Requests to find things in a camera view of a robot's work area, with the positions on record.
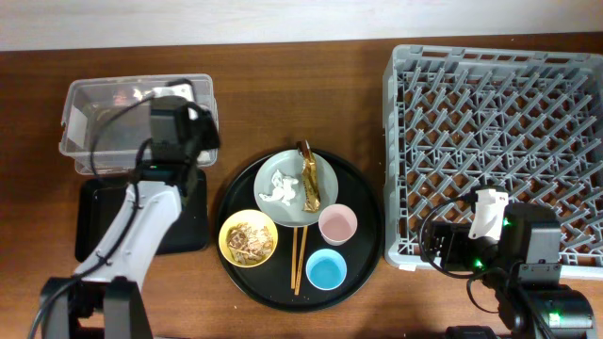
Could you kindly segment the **pink cup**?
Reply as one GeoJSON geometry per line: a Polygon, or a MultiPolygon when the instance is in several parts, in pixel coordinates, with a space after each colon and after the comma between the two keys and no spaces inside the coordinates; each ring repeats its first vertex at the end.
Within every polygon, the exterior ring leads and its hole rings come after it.
{"type": "Polygon", "coordinates": [[[319,215],[320,234],[332,246],[340,246],[350,240],[356,233],[357,227],[356,214],[344,204],[332,204],[319,215]]]}

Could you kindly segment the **white tissue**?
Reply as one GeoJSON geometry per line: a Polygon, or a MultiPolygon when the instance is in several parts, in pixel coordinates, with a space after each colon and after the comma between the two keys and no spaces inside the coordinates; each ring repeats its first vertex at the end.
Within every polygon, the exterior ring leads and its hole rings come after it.
{"type": "Polygon", "coordinates": [[[270,181],[272,184],[271,193],[259,193],[258,197],[263,202],[280,202],[285,206],[290,206],[291,201],[297,196],[295,186],[299,183],[299,180],[285,175],[277,169],[272,174],[270,181]]]}

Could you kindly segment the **blue cup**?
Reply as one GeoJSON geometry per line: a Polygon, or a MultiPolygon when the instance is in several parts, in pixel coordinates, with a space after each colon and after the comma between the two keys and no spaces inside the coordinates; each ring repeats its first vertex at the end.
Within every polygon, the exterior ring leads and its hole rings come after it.
{"type": "Polygon", "coordinates": [[[319,290],[330,291],[346,279],[348,268],[344,257],[337,251],[322,249],[313,252],[306,263],[306,277],[319,290]]]}

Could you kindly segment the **yellow bowl with food scraps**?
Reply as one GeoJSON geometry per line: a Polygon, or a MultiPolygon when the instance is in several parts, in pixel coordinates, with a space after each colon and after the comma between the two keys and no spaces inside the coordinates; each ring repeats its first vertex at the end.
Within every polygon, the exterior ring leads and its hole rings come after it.
{"type": "Polygon", "coordinates": [[[258,210],[242,210],[228,217],[220,227],[218,246],[229,264],[260,266],[274,254],[279,240],[272,219],[258,210]]]}

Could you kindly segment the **gold snack wrapper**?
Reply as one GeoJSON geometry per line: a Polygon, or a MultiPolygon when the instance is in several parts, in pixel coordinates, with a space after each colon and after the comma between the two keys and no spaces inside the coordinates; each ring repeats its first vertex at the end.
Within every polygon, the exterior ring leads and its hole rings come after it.
{"type": "Polygon", "coordinates": [[[302,157],[301,177],[305,192],[303,210],[308,213],[316,213],[321,205],[317,161],[307,140],[298,143],[298,150],[302,157]]]}

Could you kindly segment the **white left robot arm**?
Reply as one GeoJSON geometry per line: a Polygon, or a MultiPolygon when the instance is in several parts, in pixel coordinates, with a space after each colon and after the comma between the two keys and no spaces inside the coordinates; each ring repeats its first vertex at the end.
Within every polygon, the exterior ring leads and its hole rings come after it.
{"type": "Polygon", "coordinates": [[[141,287],[166,232],[198,186],[197,159],[220,146],[209,109],[180,96],[145,98],[151,135],[136,155],[122,207],[69,278],[51,278],[29,336],[150,338],[141,287]]]}

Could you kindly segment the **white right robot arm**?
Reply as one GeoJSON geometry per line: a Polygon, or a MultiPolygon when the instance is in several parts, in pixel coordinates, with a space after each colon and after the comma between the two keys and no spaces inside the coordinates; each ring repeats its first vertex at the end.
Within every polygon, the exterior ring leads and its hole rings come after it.
{"type": "Polygon", "coordinates": [[[498,229],[480,235],[471,223],[436,220],[431,211],[418,231],[423,261],[440,273],[480,282],[495,293],[498,315],[513,338],[595,338],[595,312],[579,291],[560,282],[561,225],[539,205],[511,203],[494,214],[498,229]]]}

